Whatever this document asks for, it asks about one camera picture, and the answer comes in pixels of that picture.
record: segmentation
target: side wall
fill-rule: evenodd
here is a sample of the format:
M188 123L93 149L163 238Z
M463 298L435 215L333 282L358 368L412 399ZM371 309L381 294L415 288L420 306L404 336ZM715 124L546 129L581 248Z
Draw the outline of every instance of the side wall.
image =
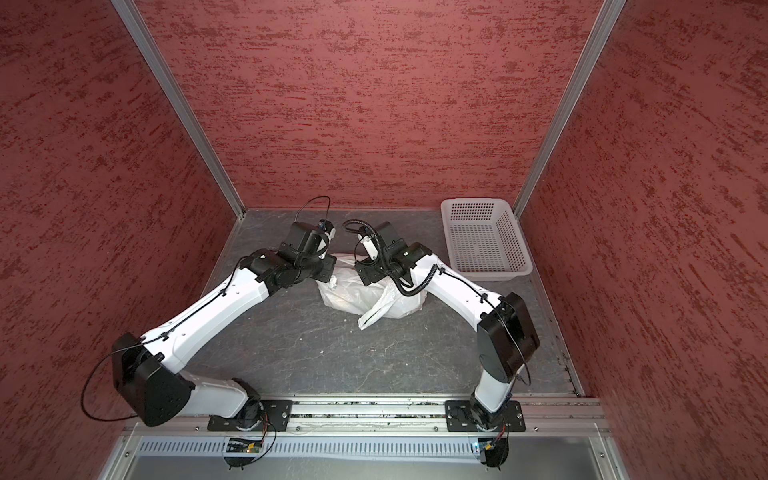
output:
M768 5L630 0L522 218L632 478L768 472Z
M514 201L601 0L137 0L248 207Z
M109 2L0 5L3 478L93 478L86 375L200 294L234 215ZM127 406L107 369L88 391Z

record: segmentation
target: robotic arm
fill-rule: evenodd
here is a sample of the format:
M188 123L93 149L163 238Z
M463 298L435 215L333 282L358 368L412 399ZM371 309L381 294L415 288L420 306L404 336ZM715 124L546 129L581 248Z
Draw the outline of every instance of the robotic arm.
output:
M353 230L351 224L362 228ZM355 268L369 285L392 278L403 295L426 291L461 314L477 332L483 373L472 394L473 421L484 430L502 422L502 413L518 372L539 341L522 299L502 297L447 267L432 251L408 246L389 223L377 228L362 220L345 222L369 254ZM327 282L336 258L326 255L335 229L327 220L317 226L291 225L278 250L257 250L241 258L231 276L172 320L140 339L124 334L114 344L114 387L147 426L175 416L218 415L241 430L261 419L258 393L238 379L195 376L184 367L206 342L250 307L281 288L304 279Z

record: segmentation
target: black bracket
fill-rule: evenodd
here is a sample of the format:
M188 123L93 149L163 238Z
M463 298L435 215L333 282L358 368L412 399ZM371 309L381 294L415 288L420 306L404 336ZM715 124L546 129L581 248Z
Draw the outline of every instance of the black bracket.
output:
M291 400L261 400L263 411L266 413L267 419L272 424L270 428L274 427L277 432L285 432L288 427L288 421L290 420L290 410L293 406ZM263 420L259 420L253 425L253 428L248 432L260 432L263 429ZM237 422L232 419L225 419L212 415L208 420L209 432L239 432L245 434L241 429L237 428Z
M449 432L480 432L478 426L472 420L471 407L468 400L447 400L445 402L445 423ZM507 430L510 432L524 432L525 419L520 407L520 402L510 400L502 413ZM498 426L491 432L501 431Z

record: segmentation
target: dark gray marbled surface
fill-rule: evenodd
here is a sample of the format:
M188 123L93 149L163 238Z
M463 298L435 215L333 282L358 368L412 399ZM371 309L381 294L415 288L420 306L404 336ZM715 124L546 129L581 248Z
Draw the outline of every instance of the dark gray marbled surface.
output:
M314 223L324 214L305 210ZM217 264L213 287L227 278L238 258L260 248L277 248L295 212L250 211L231 248ZM373 225L389 221L407 243L420 242L448 262L439 211L331 210L339 228L331 253L351 253L356 236L341 223L360 218ZM573 393L548 322L526 276L507 282L480 282L502 295L510 291L528 305L541 346L528 366L532 385L515 393ZM482 368L475 332L440 300L428 295L422 310L403 319L380 319L360 331L357 317L323 305L314 280L281 290L245 312L206 344L187 366L198 375L238 377L272 395L329 393L469 394Z

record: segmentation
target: gray floor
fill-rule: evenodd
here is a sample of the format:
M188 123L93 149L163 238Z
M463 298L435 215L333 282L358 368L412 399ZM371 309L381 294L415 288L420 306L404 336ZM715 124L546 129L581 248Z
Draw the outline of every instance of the gray floor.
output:
M319 210L305 210L314 223ZM250 211L212 275L210 288L227 278L238 258L276 248L295 212ZM448 251L438 211L332 210L340 229L349 218L373 225L389 221L407 243L420 242L446 263ZM351 253L357 239L340 231L331 253ZM528 305L541 346L529 367L532 385L518 382L515 393L574 392L554 335L527 277L480 284L502 295L510 291ZM403 319L381 319L364 331L357 318L323 305L314 280L281 290L232 322L187 366L214 378L238 377L271 395L328 393L450 393L468 395L480 378L475 332L459 314L434 296Z
M500 469L480 463L387 462L331 458L270 458L242 471L227 471L223 458L138 457L128 478L142 480L192 480L195 478L269 478L270 480L325 479L384 480L423 478L462 480L597 480L600 473L587 439L511 439L509 457Z

